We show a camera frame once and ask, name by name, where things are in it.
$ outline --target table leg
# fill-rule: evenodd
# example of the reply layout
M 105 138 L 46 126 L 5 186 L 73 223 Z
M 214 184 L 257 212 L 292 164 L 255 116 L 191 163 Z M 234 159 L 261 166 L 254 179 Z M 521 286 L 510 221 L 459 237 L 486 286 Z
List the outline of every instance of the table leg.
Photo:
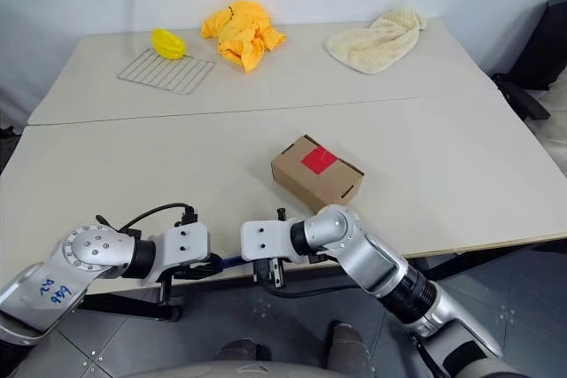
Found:
M 414 259 L 412 265 L 424 274 L 427 279 L 443 281 L 444 279 L 466 272 L 473 267 L 481 266 L 484 263 L 518 253 L 521 250 L 567 252 L 565 250 L 564 241 L 565 240 L 555 240 L 546 243 L 528 243 L 488 250 L 467 251 L 430 269 L 427 269 L 423 265 L 424 262 L 419 261 L 419 259 Z
M 167 320 L 175 322 L 181 317 L 181 307 L 178 305 L 157 304 L 117 296 L 115 294 L 94 294 L 86 296 L 79 306 L 83 310 L 124 314 L 138 318 Z

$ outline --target person's leg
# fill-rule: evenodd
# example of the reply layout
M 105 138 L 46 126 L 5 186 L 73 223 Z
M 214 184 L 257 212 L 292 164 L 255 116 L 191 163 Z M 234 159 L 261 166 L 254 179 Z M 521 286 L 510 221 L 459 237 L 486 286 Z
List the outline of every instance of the person's leg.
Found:
M 369 350 L 358 331 L 346 323 L 331 326 L 327 369 L 344 375 L 374 377 Z
M 214 360 L 256 360 L 258 344 L 252 338 L 242 338 L 222 347 Z

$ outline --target cardboard box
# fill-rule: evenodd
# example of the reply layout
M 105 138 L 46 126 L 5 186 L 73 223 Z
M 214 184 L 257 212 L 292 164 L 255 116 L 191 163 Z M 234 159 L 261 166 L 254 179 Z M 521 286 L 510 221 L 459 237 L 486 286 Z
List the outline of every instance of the cardboard box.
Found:
M 308 135 L 301 136 L 272 161 L 274 180 L 312 212 L 325 205 L 346 205 L 358 192 L 364 173 Z

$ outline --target black chair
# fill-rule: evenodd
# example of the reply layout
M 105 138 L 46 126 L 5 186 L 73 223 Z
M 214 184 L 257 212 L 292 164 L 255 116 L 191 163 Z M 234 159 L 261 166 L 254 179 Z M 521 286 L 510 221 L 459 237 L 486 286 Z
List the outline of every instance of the black chair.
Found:
M 550 0 L 516 63 L 493 81 L 521 120 L 545 120 L 549 112 L 525 90 L 548 90 L 565 66 L 567 0 Z

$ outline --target yellow towel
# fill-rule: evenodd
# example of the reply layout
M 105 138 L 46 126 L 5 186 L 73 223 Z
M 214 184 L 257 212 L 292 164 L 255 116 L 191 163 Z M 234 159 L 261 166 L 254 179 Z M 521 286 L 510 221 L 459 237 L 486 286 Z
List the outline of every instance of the yellow towel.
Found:
M 370 28 L 354 28 L 333 35 L 325 48 L 334 58 L 361 73 L 378 73 L 406 55 L 417 43 L 427 22 L 412 9 L 390 11 Z
M 264 49 L 273 50 L 286 39 L 272 27 L 262 5 L 248 0 L 236 1 L 207 18 L 201 36 L 218 37 L 219 53 L 247 73 L 259 64 Z

